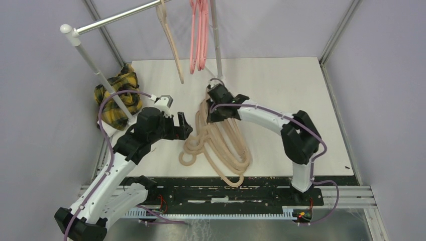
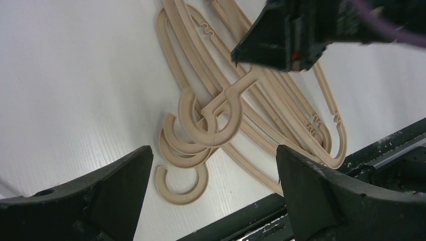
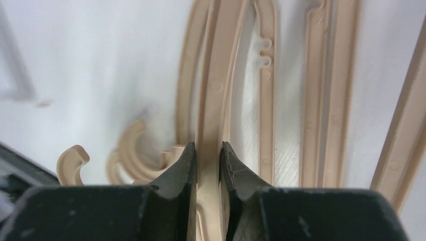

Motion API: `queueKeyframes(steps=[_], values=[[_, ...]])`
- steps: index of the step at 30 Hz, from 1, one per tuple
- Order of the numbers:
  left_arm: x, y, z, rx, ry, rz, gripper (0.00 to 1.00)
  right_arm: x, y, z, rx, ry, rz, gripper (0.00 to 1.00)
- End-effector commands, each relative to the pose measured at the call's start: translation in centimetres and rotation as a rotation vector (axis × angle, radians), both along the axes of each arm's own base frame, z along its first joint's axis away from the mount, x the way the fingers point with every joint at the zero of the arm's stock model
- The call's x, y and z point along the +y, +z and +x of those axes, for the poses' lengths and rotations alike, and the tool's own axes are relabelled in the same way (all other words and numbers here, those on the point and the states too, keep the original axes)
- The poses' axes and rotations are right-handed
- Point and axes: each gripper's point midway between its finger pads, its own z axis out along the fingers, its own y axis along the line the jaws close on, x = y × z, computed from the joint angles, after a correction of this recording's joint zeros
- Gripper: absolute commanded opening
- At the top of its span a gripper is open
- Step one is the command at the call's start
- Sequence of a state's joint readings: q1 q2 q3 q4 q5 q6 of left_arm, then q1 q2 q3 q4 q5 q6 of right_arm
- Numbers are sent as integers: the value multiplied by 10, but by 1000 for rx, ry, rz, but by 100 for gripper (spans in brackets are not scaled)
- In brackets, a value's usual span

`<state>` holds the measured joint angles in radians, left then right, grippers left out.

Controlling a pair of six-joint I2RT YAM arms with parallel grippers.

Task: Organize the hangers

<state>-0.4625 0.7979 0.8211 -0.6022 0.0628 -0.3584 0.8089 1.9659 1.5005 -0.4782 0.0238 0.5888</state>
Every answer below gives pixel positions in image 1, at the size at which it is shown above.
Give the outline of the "pink plastic hanger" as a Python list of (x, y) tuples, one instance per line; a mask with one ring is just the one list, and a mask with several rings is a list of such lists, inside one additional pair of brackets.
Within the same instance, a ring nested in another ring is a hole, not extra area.
[[(201, 12), (201, 10), (200, 10), (200, 6), (199, 6), (199, 9), (198, 9), (198, 29), (197, 29), (197, 37), (198, 37), (198, 48), (199, 48), (199, 51), (200, 51), (200, 34), (201, 34), (201, 16), (200, 16), (200, 12)], [(198, 59), (197, 59), (197, 69), (198, 69), (198, 63), (199, 63), (199, 55), (198, 55)]]
[(201, 34), (200, 34), (200, 51), (199, 51), (199, 63), (198, 70), (204, 70), (206, 59), (207, 59), (207, 49), (208, 49), (208, 27), (209, 27), (209, 10), (208, 10), (208, 0), (202, 0), (200, 2), (200, 16), (201, 16)]
[(196, 14), (197, 10), (199, 9), (200, 1), (189, 1), (190, 7), (191, 7), (191, 37), (190, 37), (190, 66), (189, 66), (189, 73), (194, 74), (195, 67), (199, 55), (199, 48), (198, 48), (198, 37), (195, 36), (195, 20), (196, 20)]

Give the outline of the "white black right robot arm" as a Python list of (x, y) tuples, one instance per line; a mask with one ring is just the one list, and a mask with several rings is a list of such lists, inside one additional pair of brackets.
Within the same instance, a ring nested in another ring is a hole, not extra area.
[(286, 156), (292, 161), (290, 199), (303, 205), (310, 199), (313, 182), (313, 162), (321, 156), (319, 146), (324, 142), (305, 111), (291, 114), (258, 105), (248, 96), (232, 95), (221, 83), (207, 87), (207, 122), (217, 123), (236, 119), (264, 127), (278, 134)]

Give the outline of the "beige plastic hanger top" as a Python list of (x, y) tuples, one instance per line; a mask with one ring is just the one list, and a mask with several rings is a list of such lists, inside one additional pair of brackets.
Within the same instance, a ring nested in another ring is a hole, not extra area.
[(175, 42), (173, 40), (171, 31), (170, 31), (170, 28), (167, 23), (167, 11), (166, 11), (165, 2), (163, 0), (160, 0), (160, 4), (156, 6), (156, 14), (160, 22), (160, 25), (162, 26), (162, 29), (165, 33), (165, 36), (168, 40), (170, 49), (172, 51), (180, 83), (183, 84), (184, 76), (183, 76), (183, 71), (180, 64), (180, 58), (179, 58), (178, 51), (177, 51)]

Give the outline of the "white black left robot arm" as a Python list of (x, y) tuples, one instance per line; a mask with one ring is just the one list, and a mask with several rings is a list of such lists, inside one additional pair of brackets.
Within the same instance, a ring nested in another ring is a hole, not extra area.
[(157, 107), (145, 107), (136, 122), (118, 138), (112, 148), (111, 160), (90, 184), (84, 194), (69, 208), (59, 208), (54, 218), (64, 234), (64, 240), (104, 240), (108, 230), (136, 205), (152, 204), (158, 191), (144, 177), (114, 199), (112, 194), (127, 175), (151, 152), (160, 140), (187, 140), (192, 126), (185, 114), (178, 112), (179, 124), (173, 115)]

